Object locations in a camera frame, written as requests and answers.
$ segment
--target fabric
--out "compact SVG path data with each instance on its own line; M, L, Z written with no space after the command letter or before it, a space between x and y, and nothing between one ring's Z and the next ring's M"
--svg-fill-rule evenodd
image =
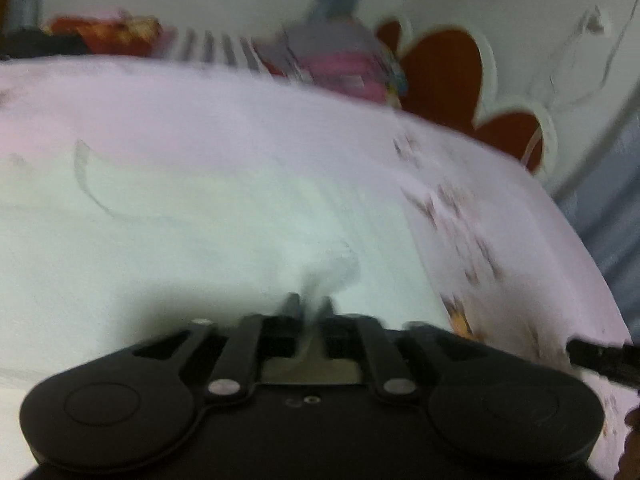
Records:
M252 72L269 72L247 38L228 34L214 37L209 31L199 33L192 28L182 31L163 28L150 56L154 59L222 64Z
M97 20L60 16L49 23L52 34L79 34L92 54L149 56L162 33L155 18L124 17Z
M310 22L286 29L256 49L270 72L378 104L398 94L397 63L357 22Z
M290 292L311 308L332 296L339 310L393 329L407 319L448 326L402 208L348 184L277 167L132 168L83 143L48 163L12 157L3 169L0 274L6 304L20 305L4 314L33 328L28 348L4 354L4 368L79 364L122 338L157 335L142 328L155 316L231 326L250 312L274 312ZM57 352L40 332L54 327ZM24 346L11 323L0 330L3 349Z
M559 206L611 289L640 343L640 112Z
M295 70L298 58L331 56L344 52L382 57L384 49L375 35L363 25L346 20L320 21L295 25L271 43L256 44L263 60L284 73Z
M0 387L0 428L2 428L2 446L0 447L0 472L7 480L23 478L36 466L29 446L20 432L17 413L28 390Z

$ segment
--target screw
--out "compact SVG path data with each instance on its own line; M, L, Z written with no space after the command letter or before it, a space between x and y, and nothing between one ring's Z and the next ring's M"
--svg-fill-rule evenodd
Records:
M413 381L403 378L389 379L382 387L391 395L409 395L417 388Z
M209 391L219 396L235 395L240 391L240 383L233 379L217 379L209 383Z

